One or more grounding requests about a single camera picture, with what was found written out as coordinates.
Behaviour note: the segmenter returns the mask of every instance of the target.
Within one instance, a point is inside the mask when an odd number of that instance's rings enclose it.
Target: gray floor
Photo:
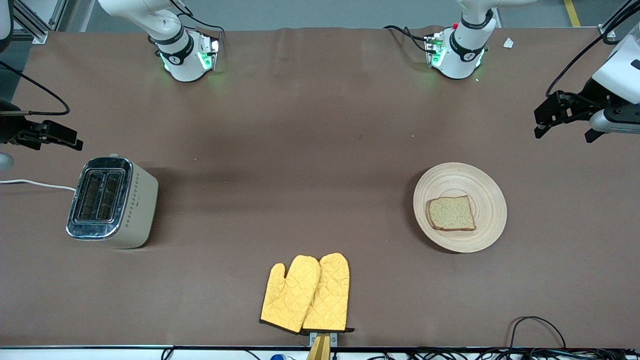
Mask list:
[[[422,28],[430,24],[448,26],[460,19],[460,8],[453,0],[244,0],[186,1],[204,22],[230,31],[279,28],[382,28],[385,25]],[[625,0],[573,0],[582,26],[606,21]],[[500,18],[506,28],[554,28],[571,26],[563,0],[538,0],[523,8],[502,8]],[[76,0],[66,16],[69,31],[138,32],[130,22],[109,16],[95,0]],[[640,13],[629,19],[617,33],[624,35],[640,21]],[[14,42],[0,60],[23,69],[31,44]],[[0,70],[0,98],[11,99],[18,77]]]

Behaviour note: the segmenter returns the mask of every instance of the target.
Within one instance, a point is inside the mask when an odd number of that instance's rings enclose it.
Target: beige round plate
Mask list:
[[[427,220],[427,202],[441,196],[462,195],[469,196],[476,230],[433,229]],[[462,163],[444,163],[425,172],[413,193],[413,212],[429,239],[456,252],[475,252],[489,247],[507,224],[507,203],[498,184],[482,170]]]

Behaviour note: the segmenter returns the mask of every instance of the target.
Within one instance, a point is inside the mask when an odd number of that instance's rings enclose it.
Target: oven mitt thumb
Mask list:
[[[320,264],[311,256],[296,256],[286,275],[284,264],[273,265],[260,322],[299,333],[319,280]]]
[[[303,329],[306,332],[351,332],[347,329],[349,302],[349,263],[339,253],[320,260],[320,282],[307,313]]]

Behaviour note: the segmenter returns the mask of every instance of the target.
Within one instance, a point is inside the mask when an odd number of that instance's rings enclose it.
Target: bread slice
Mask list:
[[[427,219],[433,229],[444,231],[476,230],[469,196],[439,197],[427,203]]]

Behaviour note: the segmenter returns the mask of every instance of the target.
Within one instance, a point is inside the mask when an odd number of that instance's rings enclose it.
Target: yellow floor line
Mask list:
[[[580,20],[578,19],[578,14],[575,12],[575,7],[573,6],[572,0],[564,0],[564,7],[566,7],[566,12],[569,14],[569,20],[571,20],[571,26],[580,26]]]

